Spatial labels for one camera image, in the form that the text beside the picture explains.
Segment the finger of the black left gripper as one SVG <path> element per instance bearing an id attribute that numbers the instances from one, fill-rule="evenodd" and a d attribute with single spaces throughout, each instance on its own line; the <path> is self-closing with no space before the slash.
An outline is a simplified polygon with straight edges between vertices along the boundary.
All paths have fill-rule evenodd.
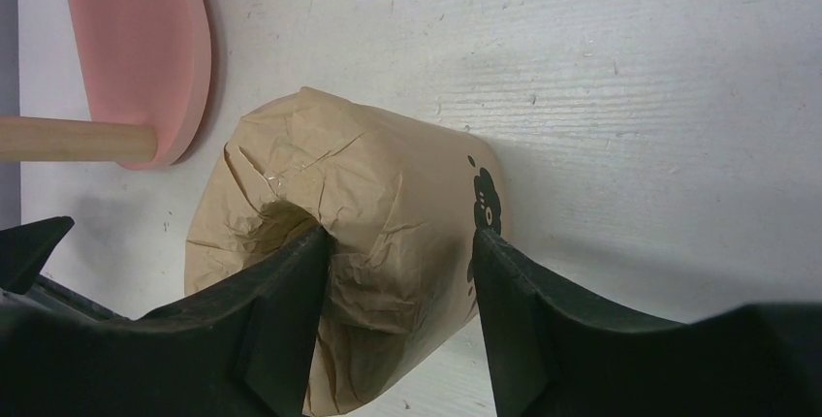
<path id="1" fill-rule="evenodd" d="M 51 253 L 75 225 L 57 216 L 1 231 L 1 288 L 26 294 L 35 284 Z"/>

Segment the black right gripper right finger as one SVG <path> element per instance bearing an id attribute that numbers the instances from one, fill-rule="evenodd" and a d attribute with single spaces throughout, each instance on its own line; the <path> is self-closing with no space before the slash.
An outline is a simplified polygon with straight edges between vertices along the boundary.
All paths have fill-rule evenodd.
<path id="1" fill-rule="evenodd" d="M 619 305 L 490 230 L 472 265 L 500 416 L 817 416 L 821 307 L 686 324 Z"/>

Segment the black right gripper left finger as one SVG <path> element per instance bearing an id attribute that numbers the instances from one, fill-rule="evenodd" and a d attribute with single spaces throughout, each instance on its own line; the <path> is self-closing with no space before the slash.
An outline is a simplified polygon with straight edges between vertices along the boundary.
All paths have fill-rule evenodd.
<path id="1" fill-rule="evenodd" d="M 137 320 L 1 311 L 5 416 L 299 416 L 328 278 L 328 234 Z"/>

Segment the brown roll front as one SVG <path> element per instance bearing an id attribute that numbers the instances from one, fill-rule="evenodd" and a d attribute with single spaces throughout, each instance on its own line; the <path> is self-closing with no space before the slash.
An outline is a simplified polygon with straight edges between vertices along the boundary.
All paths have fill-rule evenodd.
<path id="1" fill-rule="evenodd" d="M 477 315 L 474 234 L 510 229 L 501 166 L 467 133 L 305 87 L 243 116 L 225 143 L 187 235 L 185 293 L 315 226 L 334 245 L 303 409 L 333 416 Z"/>

